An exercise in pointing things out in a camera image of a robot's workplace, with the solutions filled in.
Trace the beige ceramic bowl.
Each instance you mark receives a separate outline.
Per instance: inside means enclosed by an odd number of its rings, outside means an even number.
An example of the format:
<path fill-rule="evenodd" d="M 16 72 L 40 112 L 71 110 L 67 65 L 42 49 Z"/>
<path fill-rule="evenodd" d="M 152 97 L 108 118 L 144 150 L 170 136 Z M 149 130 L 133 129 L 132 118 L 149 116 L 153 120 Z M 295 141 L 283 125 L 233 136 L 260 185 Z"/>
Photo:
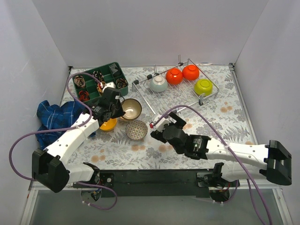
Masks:
<path fill-rule="evenodd" d="M 121 121 L 125 121 L 125 122 L 130 122 L 130 121 L 132 121 L 132 120 L 128 120 L 128 119 L 126 119 L 126 118 L 124 118 L 124 117 L 119 117 L 119 119 L 120 119 Z"/>

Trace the black patterned bowl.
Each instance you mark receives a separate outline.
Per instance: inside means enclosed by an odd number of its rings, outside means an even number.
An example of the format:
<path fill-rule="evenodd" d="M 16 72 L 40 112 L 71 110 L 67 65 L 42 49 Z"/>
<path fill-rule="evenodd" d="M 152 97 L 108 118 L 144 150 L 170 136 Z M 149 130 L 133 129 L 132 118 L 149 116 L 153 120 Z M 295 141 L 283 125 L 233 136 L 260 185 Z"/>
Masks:
<path fill-rule="evenodd" d="M 124 117 L 128 120 L 135 120 L 140 116 L 142 112 L 142 105 L 138 100 L 129 98 L 123 101 L 122 109 L 125 114 L 121 117 Z"/>

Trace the yellow bowl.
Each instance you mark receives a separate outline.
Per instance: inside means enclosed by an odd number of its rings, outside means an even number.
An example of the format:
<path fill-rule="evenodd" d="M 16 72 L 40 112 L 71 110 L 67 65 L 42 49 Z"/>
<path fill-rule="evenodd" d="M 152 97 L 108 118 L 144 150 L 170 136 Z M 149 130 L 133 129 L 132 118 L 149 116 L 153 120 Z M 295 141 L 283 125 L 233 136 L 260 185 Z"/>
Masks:
<path fill-rule="evenodd" d="M 109 119 L 107 122 L 104 122 L 99 129 L 105 132 L 112 131 L 117 125 L 117 119 Z"/>

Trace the brown patterned white bowl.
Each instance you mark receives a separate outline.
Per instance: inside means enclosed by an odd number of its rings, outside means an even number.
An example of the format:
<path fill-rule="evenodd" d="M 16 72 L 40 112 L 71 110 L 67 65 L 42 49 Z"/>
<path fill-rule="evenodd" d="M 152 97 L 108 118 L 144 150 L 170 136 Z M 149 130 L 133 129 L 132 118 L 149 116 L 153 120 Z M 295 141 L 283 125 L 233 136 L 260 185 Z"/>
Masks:
<path fill-rule="evenodd" d="M 141 120 L 134 120 L 127 124 L 126 126 L 126 135 L 131 140 L 141 140 L 148 133 L 148 127 L 145 122 Z"/>

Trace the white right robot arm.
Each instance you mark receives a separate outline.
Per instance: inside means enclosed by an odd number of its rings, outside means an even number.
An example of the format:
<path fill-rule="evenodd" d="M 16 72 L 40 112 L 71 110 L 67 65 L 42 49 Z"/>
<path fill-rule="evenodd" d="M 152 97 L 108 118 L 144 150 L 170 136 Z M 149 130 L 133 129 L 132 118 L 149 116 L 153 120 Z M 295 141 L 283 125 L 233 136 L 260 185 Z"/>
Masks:
<path fill-rule="evenodd" d="M 208 136 L 186 134 L 186 122 L 173 112 L 169 116 L 174 121 L 160 114 L 153 117 L 151 137 L 169 143 L 176 153 L 194 160 L 221 160 L 212 174 L 215 185 L 250 178 L 282 186 L 292 184 L 292 156 L 279 141 L 270 140 L 266 145 L 224 144 Z"/>

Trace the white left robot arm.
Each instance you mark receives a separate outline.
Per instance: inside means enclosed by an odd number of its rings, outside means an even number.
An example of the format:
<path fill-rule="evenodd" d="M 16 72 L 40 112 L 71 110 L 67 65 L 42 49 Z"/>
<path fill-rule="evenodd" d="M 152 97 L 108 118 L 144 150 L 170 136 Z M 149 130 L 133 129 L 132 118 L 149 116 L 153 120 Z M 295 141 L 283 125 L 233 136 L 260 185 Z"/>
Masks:
<path fill-rule="evenodd" d="M 105 88 L 103 95 L 78 119 L 58 140 L 45 149 L 32 154 L 32 177 L 53 192 L 61 191 L 69 183 L 83 182 L 96 187 L 100 181 L 100 170 L 91 163 L 68 165 L 68 160 L 78 147 L 93 132 L 109 119 L 124 115 L 120 101 L 120 90 Z"/>

